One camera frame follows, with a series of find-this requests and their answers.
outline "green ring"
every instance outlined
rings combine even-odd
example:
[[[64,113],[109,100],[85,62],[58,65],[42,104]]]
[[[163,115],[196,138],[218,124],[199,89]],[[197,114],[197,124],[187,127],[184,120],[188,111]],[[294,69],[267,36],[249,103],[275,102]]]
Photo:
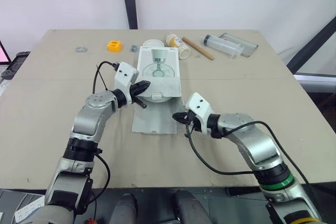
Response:
[[[279,189],[282,189],[288,186],[290,183],[292,183],[293,179],[294,177],[292,173],[290,173],[289,176],[285,180],[281,181],[280,183],[273,184],[273,185],[263,185],[263,184],[259,184],[259,185],[263,189],[274,191],[274,190],[279,190]]]

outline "black cable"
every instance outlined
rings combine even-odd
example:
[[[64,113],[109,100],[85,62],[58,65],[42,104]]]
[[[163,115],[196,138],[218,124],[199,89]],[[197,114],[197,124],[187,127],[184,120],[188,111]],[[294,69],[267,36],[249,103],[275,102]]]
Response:
[[[110,178],[111,178],[111,172],[110,172],[110,168],[109,168],[109,165],[105,162],[105,160],[99,155],[99,154],[96,154],[96,157],[104,164],[104,166],[106,167],[106,170],[107,170],[107,180],[106,180],[106,183],[102,189],[102,191],[100,191],[100,193],[97,194],[97,196],[93,199],[91,199],[89,201],[89,204],[91,204],[93,201],[95,201],[96,199],[98,199],[102,194],[103,192],[106,190],[109,182],[110,182]]]
[[[218,173],[218,174],[221,174],[221,175],[240,175],[240,174],[253,174],[252,171],[245,171],[245,172],[222,172],[221,170],[217,170],[215,168],[213,168],[210,164],[208,164],[202,157],[201,155],[198,153],[198,151],[196,150],[195,146],[194,146],[194,143],[193,143],[193,140],[191,139],[191,134],[190,134],[190,131],[189,131],[189,126],[186,124],[185,125],[185,128],[186,128],[186,131],[187,131],[187,138],[189,139],[189,143],[190,143],[190,146],[191,148],[193,149],[194,153],[196,154],[196,156],[199,158],[199,160],[202,161],[202,163],[208,167],[210,170],[212,170],[213,172],[215,173]]]
[[[96,213],[97,213],[97,198],[95,196],[95,193],[93,191],[91,191],[93,198],[94,198],[94,203],[95,203],[95,213],[93,215],[93,220],[96,220]]]
[[[105,90],[107,91],[108,89],[107,89],[106,84],[105,84],[105,82],[104,82],[103,76],[101,76],[100,71],[98,71],[98,73],[99,73],[99,76],[100,76],[100,78],[101,78],[101,81],[102,81],[103,84],[104,84]]]
[[[97,68],[97,70],[96,70],[96,74],[94,74],[95,75],[95,77],[94,77],[94,79],[93,79],[93,87],[92,87],[92,94],[94,94],[95,92],[96,92],[96,81],[97,81],[97,76],[98,76],[98,74],[99,74],[99,70],[100,70],[100,68],[101,68],[101,66],[103,65],[103,64],[109,64],[109,65],[111,65],[111,66],[113,66],[113,68],[115,69],[115,71],[118,69],[118,66],[119,66],[119,64],[117,64],[117,63],[111,63],[111,62],[109,62],[109,61],[103,61],[103,62],[101,62],[100,64],[99,64],[99,66],[98,66],[98,68]]]
[[[223,134],[223,137],[226,137],[227,135],[230,135],[232,133],[234,133],[235,131],[238,131],[246,126],[249,125],[253,125],[253,124],[262,124],[263,126],[265,126],[267,128],[267,130],[269,131],[269,133],[272,135],[274,141],[276,142],[276,144],[278,145],[278,147],[280,148],[280,150],[282,151],[282,153],[286,156],[286,158],[289,160],[289,162],[294,166],[294,168],[298,171],[298,173],[300,174],[300,176],[302,177],[302,179],[304,180],[304,182],[309,185],[309,182],[307,180],[307,178],[305,177],[305,175],[303,174],[303,172],[300,170],[300,168],[295,164],[295,162],[290,158],[290,156],[287,154],[287,152],[285,151],[285,149],[282,147],[282,145],[280,144],[280,142],[278,141],[277,137],[275,136],[274,132],[272,131],[272,129],[270,128],[270,126],[268,126],[267,123],[263,122],[263,121],[253,121],[253,122],[249,122],[249,123],[245,123],[239,127],[234,128],[233,130],[230,130],[226,133]]]

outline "white cylindrical container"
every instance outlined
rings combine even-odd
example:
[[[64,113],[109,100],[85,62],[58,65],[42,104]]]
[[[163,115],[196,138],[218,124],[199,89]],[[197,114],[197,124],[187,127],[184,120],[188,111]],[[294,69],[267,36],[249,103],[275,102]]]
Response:
[[[188,58],[190,49],[176,34],[167,34],[164,41],[168,47],[177,47],[179,49],[178,56],[181,60]]]

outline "white bowl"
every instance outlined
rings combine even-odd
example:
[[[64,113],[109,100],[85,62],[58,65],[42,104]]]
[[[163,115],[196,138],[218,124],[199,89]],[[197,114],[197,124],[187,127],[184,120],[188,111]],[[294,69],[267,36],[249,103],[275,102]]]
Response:
[[[146,40],[142,45],[144,47],[164,47],[164,43],[159,39]]]

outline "orange block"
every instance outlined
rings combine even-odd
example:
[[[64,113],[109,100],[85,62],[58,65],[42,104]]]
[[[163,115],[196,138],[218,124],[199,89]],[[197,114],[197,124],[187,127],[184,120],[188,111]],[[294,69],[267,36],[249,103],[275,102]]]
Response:
[[[109,50],[110,52],[120,52],[121,41],[111,40],[107,45],[107,50]]]

